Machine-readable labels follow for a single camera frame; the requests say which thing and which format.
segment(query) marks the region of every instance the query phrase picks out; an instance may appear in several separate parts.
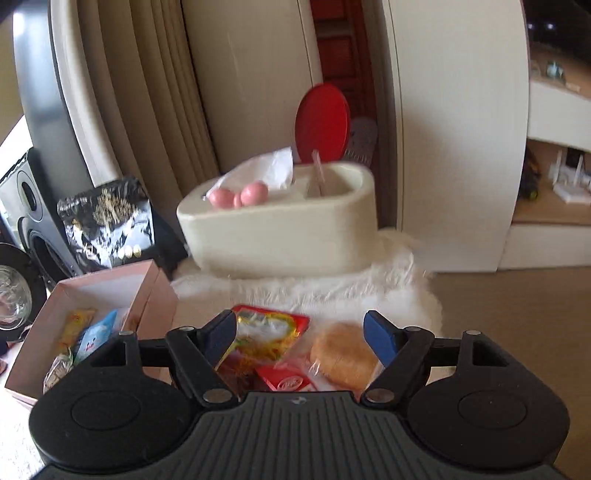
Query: pink ball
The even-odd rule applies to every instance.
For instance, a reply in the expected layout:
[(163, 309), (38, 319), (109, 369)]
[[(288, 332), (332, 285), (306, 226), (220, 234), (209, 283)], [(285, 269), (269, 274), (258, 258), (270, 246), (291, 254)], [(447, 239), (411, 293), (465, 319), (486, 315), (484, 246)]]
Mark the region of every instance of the pink ball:
[(242, 206), (242, 201), (240, 199), (240, 194), (239, 193), (237, 193), (236, 195), (234, 195), (233, 205), (234, 205), (234, 208), (240, 208)]
[(240, 199), (245, 207), (261, 205), (269, 198), (269, 187), (262, 181), (255, 181), (246, 185), (241, 193)]
[(215, 208), (229, 209), (234, 206), (234, 193), (228, 189), (212, 190), (207, 199)]

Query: speaker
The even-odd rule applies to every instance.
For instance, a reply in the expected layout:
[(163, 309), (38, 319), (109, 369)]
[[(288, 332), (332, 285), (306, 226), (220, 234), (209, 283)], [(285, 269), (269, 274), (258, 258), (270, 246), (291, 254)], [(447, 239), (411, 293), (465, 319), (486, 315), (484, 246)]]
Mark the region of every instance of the speaker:
[(0, 203), (12, 243), (31, 257), (50, 288), (60, 280), (82, 274), (68, 247), (56, 201), (34, 147), (0, 180)]

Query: black bag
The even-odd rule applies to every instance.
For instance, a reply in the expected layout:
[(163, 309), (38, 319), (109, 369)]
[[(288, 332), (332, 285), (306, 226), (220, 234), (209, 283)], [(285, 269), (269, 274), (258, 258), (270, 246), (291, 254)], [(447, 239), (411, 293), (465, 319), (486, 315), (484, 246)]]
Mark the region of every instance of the black bag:
[(85, 273), (153, 259), (170, 278), (187, 257), (170, 226), (152, 209), (139, 180), (114, 180), (57, 202), (68, 242)]

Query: beige carpet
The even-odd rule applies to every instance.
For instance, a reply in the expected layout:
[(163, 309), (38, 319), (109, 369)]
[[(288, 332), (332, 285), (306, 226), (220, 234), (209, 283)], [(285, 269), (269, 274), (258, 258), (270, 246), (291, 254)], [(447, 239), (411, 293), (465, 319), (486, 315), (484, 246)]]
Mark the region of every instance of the beige carpet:
[(556, 465), (591, 478), (591, 268), (440, 274), (443, 333), (477, 329), (566, 403), (571, 425)]

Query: red packet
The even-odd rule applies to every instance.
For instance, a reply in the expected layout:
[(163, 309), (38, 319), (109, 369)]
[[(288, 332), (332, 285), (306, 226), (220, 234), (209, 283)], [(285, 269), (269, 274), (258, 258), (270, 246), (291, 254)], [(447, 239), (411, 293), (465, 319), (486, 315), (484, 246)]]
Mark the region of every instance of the red packet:
[(316, 387), (300, 370), (263, 365), (255, 369), (273, 392), (315, 392)]

